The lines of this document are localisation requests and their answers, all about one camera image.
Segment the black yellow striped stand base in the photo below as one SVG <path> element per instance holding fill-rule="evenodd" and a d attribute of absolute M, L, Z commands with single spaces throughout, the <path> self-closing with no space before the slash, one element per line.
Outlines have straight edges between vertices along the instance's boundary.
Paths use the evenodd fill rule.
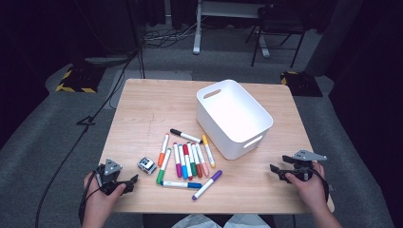
<path fill-rule="evenodd" d="M 322 97 L 316 79 L 305 72 L 284 71 L 280 81 L 289 87 L 293 96 Z"/>
<path fill-rule="evenodd" d="M 97 93 L 105 71 L 104 67 L 91 66 L 80 69 L 71 66 L 56 87 L 56 91 Z"/>

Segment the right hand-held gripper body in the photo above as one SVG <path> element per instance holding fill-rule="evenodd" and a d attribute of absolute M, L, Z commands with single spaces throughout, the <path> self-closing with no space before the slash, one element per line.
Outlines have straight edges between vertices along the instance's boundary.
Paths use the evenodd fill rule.
<path fill-rule="evenodd" d="M 314 152 L 310 152 L 305 149 L 300 149 L 296 154 L 291 156 L 297 160 L 296 164 L 293 164 L 295 170 L 294 174 L 301 180 L 307 181 L 313 175 L 313 162 L 326 161 L 327 157 L 319 155 Z"/>

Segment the red marker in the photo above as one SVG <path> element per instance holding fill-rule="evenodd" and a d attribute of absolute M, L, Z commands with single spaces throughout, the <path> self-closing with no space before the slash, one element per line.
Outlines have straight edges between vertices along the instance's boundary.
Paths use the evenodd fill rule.
<path fill-rule="evenodd" d="M 182 149 L 183 149 L 183 154 L 184 154 L 184 160 L 185 160 L 185 166 L 186 166 L 188 179 L 191 181 L 191 180 L 193 180 L 193 175 L 192 175 L 190 157 L 189 157 L 189 151 L 188 151 L 187 145 L 184 144 L 182 146 Z"/>

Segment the magenta marker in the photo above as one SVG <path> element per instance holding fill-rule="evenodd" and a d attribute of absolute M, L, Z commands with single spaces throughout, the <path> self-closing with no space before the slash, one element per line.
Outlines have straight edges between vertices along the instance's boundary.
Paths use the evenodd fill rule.
<path fill-rule="evenodd" d="M 181 159 L 180 159 L 179 147 L 176 142 L 173 143 L 173 149 L 174 149 L 177 177 L 181 178 L 182 177 L 182 164 L 181 164 Z"/>

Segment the light green marker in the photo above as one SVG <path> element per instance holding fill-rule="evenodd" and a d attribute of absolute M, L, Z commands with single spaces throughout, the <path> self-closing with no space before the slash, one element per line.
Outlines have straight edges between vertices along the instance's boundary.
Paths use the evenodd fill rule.
<path fill-rule="evenodd" d="M 158 173 L 157 179 L 156 179 L 156 183 L 157 184 L 161 184 L 161 182 L 163 181 L 163 176 L 165 173 L 165 169 L 168 165 L 169 159 L 170 159 L 170 155 L 171 155 L 172 149 L 171 148 L 167 148 L 164 158 L 163 158 L 163 164 L 160 168 L 160 171 Z"/>

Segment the yellow marker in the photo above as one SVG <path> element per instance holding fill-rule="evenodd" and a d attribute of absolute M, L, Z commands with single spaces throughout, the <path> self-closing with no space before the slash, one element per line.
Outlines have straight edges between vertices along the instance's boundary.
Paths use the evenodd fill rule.
<path fill-rule="evenodd" d="M 202 139 L 202 143 L 203 143 L 203 145 L 204 145 L 204 148 L 205 148 L 205 151 L 206 151 L 206 154 L 207 154 L 207 157 L 208 157 L 210 166 L 211 166 L 212 168 L 215 168 L 215 167 L 216 167 L 216 163 L 215 163 L 215 160 L 214 160 L 212 151 L 211 151 L 211 149 L 210 149 L 209 142 L 208 142 L 208 140 L 207 140 L 206 135 L 203 134 L 203 135 L 201 136 L 201 139 Z"/>

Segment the person's right hand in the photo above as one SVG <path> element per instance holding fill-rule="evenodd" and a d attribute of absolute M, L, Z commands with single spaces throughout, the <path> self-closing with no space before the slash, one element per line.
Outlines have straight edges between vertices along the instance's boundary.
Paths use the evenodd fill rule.
<path fill-rule="evenodd" d="M 312 214 L 328 208 L 323 184 L 317 175 L 313 175 L 308 181 L 299 180 L 290 173 L 285 177 L 296 187 L 302 201 Z"/>

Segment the white plastic bin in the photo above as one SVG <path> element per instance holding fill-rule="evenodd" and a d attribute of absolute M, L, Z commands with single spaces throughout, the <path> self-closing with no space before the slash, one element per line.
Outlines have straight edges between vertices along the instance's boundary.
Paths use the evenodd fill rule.
<path fill-rule="evenodd" d="M 255 149 L 274 120 L 240 84 L 224 80 L 197 92 L 197 121 L 227 160 Z"/>

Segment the person's left hand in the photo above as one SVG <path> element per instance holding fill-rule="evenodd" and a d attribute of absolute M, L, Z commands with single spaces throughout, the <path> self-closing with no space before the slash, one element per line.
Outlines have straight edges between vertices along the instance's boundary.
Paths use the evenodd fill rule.
<path fill-rule="evenodd" d="M 110 195 L 106 195 L 98 189 L 98 182 L 95 179 L 91 180 L 90 177 L 91 173 L 88 173 L 83 182 L 84 186 L 89 183 L 88 193 L 90 194 L 86 200 L 84 219 L 108 219 L 114 204 L 124 192 L 126 185 L 122 183 Z"/>

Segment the black marker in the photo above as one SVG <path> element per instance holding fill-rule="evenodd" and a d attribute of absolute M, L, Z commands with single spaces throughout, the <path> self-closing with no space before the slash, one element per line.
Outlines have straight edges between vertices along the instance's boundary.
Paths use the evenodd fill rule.
<path fill-rule="evenodd" d="M 181 132 L 180 130 L 177 130 L 177 129 L 174 129 L 174 128 L 171 128 L 171 129 L 170 129 L 170 133 L 172 133 L 172 134 L 174 134 L 174 135 L 176 135 L 176 136 L 179 136 L 179 137 L 188 139 L 188 140 L 190 140 L 190 141 L 192 141 L 192 142 L 195 142 L 195 143 L 202 143 L 202 139 L 199 139 L 199 138 L 197 138 L 197 137 L 188 135 L 188 134 L 183 133 L 183 132 Z"/>

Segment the white desk frame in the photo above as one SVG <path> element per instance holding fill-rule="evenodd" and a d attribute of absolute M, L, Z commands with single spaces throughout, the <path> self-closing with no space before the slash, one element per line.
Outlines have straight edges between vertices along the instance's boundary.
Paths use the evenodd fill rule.
<path fill-rule="evenodd" d="M 263 7 L 263 4 L 214 2 L 210 0 L 198 0 L 193 53 L 195 55 L 201 53 L 203 16 L 255 19 L 258 17 L 258 8 L 261 7 Z"/>

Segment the orange marker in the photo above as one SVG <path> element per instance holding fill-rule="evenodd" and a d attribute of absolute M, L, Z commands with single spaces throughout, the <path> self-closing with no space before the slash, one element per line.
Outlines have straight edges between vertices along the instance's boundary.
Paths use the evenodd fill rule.
<path fill-rule="evenodd" d="M 158 163 L 157 163 L 158 166 L 160 166 L 160 167 L 163 165 L 163 160 L 164 160 L 165 152 L 166 152 L 166 149 L 167 149 L 168 141 L 169 141 L 169 134 L 166 133 L 164 135 L 162 149 L 161 149 L 161 152 L 159 154 Z"/>

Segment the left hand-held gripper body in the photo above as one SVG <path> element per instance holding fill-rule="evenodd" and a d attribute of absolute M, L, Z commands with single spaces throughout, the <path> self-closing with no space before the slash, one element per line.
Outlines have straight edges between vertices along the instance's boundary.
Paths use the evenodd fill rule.
<path fill-rule="evenodd" d="M 96 180 L 100 190 L 104 194 L 110 195 L 120 184 L 122 184 L 121 181 L 117 181 L 122 168 L 123 167 L 120 164 L 110 158 L 107 158 L 106 163 L 101 163 L 96 168 Z"/>

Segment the dark blue marker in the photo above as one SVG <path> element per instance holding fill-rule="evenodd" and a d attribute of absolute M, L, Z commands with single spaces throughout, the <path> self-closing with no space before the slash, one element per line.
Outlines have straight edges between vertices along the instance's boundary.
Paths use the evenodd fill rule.
<path fill-rule="evenodd" d="M 192 189 L 202 188 L 202 184 L 198 182 L 179 182 L 179 181 L 163 180 L 160 182 L 160 185 L 164 187 L 179 187 L 179 188 L 192 188 Z"/>

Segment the small white patterned box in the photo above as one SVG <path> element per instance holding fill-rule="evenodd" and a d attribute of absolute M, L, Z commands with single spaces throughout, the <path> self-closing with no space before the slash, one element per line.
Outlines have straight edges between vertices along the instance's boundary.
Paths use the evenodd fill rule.
<path fill-rule="evenodd" d="M 151 175 L 157 168 L 156 163 L 148 157 L 141 158 L 138 163 L 138 167 L 146 174 Z"/>

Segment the brown marker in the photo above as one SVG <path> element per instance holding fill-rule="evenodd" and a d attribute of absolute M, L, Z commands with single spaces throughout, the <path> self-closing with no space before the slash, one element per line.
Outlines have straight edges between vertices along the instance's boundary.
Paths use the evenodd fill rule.
<path fill-rule="evenodd" d="M 202 166 L 201 166 L 201 162 L 200 162 L 200 159 L 199 159 L 199 155 L 198 155 L 198 152 L 197 152 L 196 145 L 194 143 L 192 143 L 191 148 L 192 148 L 193 157 L 194 157 L 194 161 L 195 161 L 195 165 L 196 165 L 197 176 L 199 178 L 201 178 L 202 177 Z"/>

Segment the black stand pole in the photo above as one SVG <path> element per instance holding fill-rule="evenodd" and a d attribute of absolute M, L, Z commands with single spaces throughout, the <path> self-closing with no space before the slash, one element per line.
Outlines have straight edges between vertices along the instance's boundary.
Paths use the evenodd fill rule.
<path fill-rule="evenodd" d="M 138 60 L 140 78 L 144 79 L 145 78 L 144 56 L 143 56 L 143 44 L 142 44 L 141 33 L 140 33 L 140 29 L 139 29 L 138 23 L 135 18 L 132 0 L 125 0 L 125 3 L 127 6 L 130 28 L 131 28 L 131 32 L 132 32 L 132 36 L 133 36 L 133 40 L 134 40 L 134 45 L 135 45 L 133 52 L 136 55 L 137 60 Z"/>

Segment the light blue marker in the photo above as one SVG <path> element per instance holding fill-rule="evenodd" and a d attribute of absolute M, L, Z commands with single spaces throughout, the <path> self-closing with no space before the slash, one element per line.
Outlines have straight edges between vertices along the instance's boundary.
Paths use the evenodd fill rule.
<path fill-rule="evenodd" d="M 182 177 L 187 180 L 188 179 L 188 173 L 187 173 L 187 166 L 184 158 L 184 153 L 183 153 L 183 147 L 182 144 L 178 145 L 179 148 L 179 154 L 180 154 L 180 163 L 181 163 L 181 170 L 182 170 Z"/>

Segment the black chair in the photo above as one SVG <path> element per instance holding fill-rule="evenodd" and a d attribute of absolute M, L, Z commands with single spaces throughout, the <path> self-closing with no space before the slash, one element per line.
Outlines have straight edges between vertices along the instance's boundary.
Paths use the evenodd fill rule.
<path fill-rule="evenodd" d="M 284 40 L 278 47 L 274 47 L 274 49 L 283 49 L 283 44 L 292 35 L 298 35 L 299 40 L 297 46 L 291 47 L 291 50 L 295 52 L 290 64 L 290 67 L 293 67 L 306 31 L 307 28 L 302 17 L 290 6 L 267 4 L 264 7 L 258 8 L 255 25 L 252 26 L 252 30 L 246 39 L 246 43 L 248 43 L 253 35 L 257 37 L 251 66 L 255 64 L 259 41 L 264 35 L 284 36 Z"/>

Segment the grey curtain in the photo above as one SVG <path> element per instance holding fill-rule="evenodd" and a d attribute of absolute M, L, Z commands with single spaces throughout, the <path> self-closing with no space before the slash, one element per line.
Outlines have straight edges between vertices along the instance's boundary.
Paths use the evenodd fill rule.
<path fill-rule="evenodd" d="M 321 77 L 326 73 L 336 57 L 345 36 L 362 6 L 363 0 L 337 0 L 336 7 L 328 27 L 319 40 L 304 72 L 312 77 Z"/>

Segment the dark green marker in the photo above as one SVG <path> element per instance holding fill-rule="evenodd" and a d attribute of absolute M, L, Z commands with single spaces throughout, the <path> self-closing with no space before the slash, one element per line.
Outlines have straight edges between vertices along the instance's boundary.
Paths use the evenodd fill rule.
<path fill-rule="evenodd" d="M 192 177 L 197 177 L 197 168 L 194 160 L 194 155 L 193 155 L 193 150 L 192 150 L 192 144 L 191 142 L 187 142 L 187 149 L 188 149 L 188 154 L 189 154 L 189 160 L 190 160 L 190 167 L 191 167 L 191 174 Z"/>

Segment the purple marker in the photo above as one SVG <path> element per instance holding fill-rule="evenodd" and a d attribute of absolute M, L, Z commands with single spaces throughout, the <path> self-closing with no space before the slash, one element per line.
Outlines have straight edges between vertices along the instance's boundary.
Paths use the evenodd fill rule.
<path fill-rule="evenodd" d="M 193 196 L 192 200 L 197 200 L 220 176 L 222 170 L 217 171 Z"/>

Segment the salmon pink marker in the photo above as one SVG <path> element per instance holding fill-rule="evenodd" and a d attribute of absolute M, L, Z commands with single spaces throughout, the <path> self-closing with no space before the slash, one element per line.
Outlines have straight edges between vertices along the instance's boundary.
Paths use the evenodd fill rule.
<path fill-rule="evenodd" d="M 196 150 L 197 150 L 197 154 L 201 163 L 201 170 L 203 172 L 203 174 L 208 177 L 209 176 L 209 170 L 208 167 L 206 165 L 203 153 L 202 153 L 202 149 L 199 143 L 196 143 Z"/>

